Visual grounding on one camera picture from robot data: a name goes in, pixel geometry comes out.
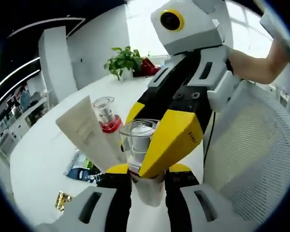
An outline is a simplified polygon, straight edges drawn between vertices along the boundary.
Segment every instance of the white chair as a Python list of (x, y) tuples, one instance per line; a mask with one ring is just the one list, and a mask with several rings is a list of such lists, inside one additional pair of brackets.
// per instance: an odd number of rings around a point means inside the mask
[(290, 115), (270, 93), (240, 83), (215, 122), (204, 183), (259, 224), (281, 202), (290, 186)]

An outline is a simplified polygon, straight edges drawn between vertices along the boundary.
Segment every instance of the ceiling light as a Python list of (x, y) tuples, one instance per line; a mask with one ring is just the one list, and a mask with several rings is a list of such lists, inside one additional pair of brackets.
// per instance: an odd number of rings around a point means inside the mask
[(11, 72), (9, 75), (7, 75), (1, 82), (0, 82), (0, 86), (7, 80), (9, 79), (12, 75), (14, 75), (16, 72), (18, 72), (19, 70), (21, 70), (22, 68), (26, 67), (27, 65), (39, 60), (40, 57), (37, 57), (29, 62), (27, 62), (26, 64), (23, 64), (22, 66), (20, 66), (19, 68), (15, 69), (13, 72)]
[(25, 78), (21, 79), (19, 82), (17, 82), (15, 85), (13, 85), (12, 88), (10, 88), (1, 98), (0, 98), (0, 103), (1, 101), (6, 97), (6, 95), (8, 95), (16, 86), (18, 86), (19, 84), (21, 84), (23, 81), (29, 79), (30, 77), (32, 77), (34, 74), (38, 73), (40, 71), (40, 69), (38, 69), (37, 71), (34, 71), (33, 73), (29, 74), (28, 76), (26, 76)]

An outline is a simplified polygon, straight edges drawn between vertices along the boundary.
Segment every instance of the red object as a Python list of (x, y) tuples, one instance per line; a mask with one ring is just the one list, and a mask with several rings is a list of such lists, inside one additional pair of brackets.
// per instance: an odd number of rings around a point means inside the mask
[(110, 121), (107, 123), (100, 122), (102, 131), (104, 133), (113, 133), (113, 132), (117, 131), (121, 124), (122, 124), (122, 121), (118, 115), (115, 115), (115, 118), (113, 121)]
[(135, 72), (134, 77), (138, 76), (154, 76), (161, 68), (156, 67), (148, 58), (145, 58), (141, 65), (141, 71)]

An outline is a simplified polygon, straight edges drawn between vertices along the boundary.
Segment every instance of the gold object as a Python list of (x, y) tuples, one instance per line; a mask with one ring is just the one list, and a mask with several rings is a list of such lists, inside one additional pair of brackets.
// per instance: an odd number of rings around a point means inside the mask
[(59, 191), (59, 194), (57, 196), (57, 200), (56, 200), (56, 204), (55, 204), (55, 208), (60, 210), (61, 212), (63, 212), (64, 210), (64, 204), (66, 202), (70, 202), (72, 201), (72, 196), (70, 196), (69, 194)]

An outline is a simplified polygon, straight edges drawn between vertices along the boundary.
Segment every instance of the potted plant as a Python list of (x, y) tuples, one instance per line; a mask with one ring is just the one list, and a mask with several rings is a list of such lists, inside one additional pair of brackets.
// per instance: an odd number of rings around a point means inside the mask
[(104, 69), (109, 70), (118, 80), (132, 78), (133, 72), (140, 71), (143, 58), (140, 57), (137, 49), (131, 51), (130, 46), (127, 46), (124, 49), (114, 47), (112, 50), (117, 51), (118, 54), (107, 61)]

